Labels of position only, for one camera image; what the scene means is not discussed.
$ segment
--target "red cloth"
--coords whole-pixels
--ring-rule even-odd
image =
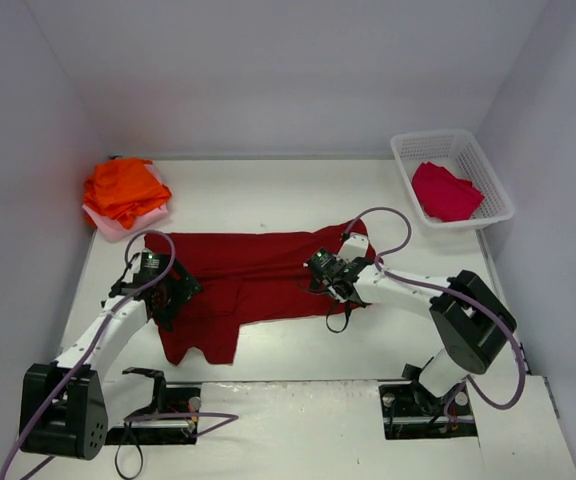
[[[304,262],[322,247],[339,251],[347,225],[314,233],[170,234],[177,260],[204,290],[181,308],[172,332],[159,329],[168,361],[178,364],[189,348],[197,347],[210,363],[232,363],[240,325],[328,313],[332,298],[304,292],[297,282],[309,286]],[[353,232],[367,234],[361,221]],[[156,253],[169,251],[166,241],[152,234],[146,235],[146,247]],[[372,247],[366,256],[374,258]],[[333,313],[342,311],[340,305]]]
[[[468,220],[484,200],[472,182],[430,162],[419,166],[412,188],[425,212],[444,222]]]

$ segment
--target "orange shirt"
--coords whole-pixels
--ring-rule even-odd
[[[95,166],[84,183],[84,204],[129,229],[135,218],[165,204],[172,194],[141,158],[117,158]]]

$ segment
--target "white table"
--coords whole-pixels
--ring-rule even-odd
[[[388,259],[389,265],[427,275],[468,269],[490,284],[476,235],[422,230],[393,167],[386,160],[158,162],[174,197],[172,215],[155,227],[169,232],[315,230],[388,205],[408,214],[415,228],[411,244]],[[375,213],[365,222],[377,250],[403,238],[394,216]],[[99,301],[122,271],[125,243],[95,237],[63,345],[70,345],[98,314]],[[203,385],[202,409],[241,416],[195,446],[145,447],[141,480],[576,480],[540,377],[528,378],[522,400],[508,412],[493,410],[475,396],[478,438],[386,441],[376,379],[398,378],[405,363],[422,365],[440,346],[429,318],[373,305],[353,313],[340,335],[329,333],[323,318],[246,325],[233,365],[209,365],[201,352],[191,351],[180,366],[172,366],[151,325],[135,335],[112,375],[134,365],[164,370],[171,381],[212,382]],[[241,381],[256,383],[232,383]],[[516,366],[505,349],[480,384],[502,401],[515,383]],[[203,429],[211,422],[199,425]],[[93,462],[58,459],[36,478],[118,478],[114,453],[115,447],[105,447]],[[126,463],[137,458],[130,449],[123,457]],[[19,455],[9,478],[19,478],[39,461]]]

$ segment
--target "laundry basket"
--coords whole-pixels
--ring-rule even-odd
[[[431,130],[395,135],[390,140],[395,161],[406,184],[406,190],[422,222],[431,228],[478,229],[512,218],[515,210],[497,179],[490,162],[466,130]],[[453,175],[473,183],[485,199],[468,220],[442,222],[426,215],[415,191],[412,177],[423,162],[446,167]]]

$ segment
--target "gray wall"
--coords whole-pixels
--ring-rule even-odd
[[[477,137],[517,207],[486,233],[576,461],[576,2],[550,1]]]
[[[29,0],[116,153],[388,153],[476,130],[546,0]]]
[[[80,186],[103,157],[25,3],[0,0],[0,465],[24,371],[65,325],[89,243]]]

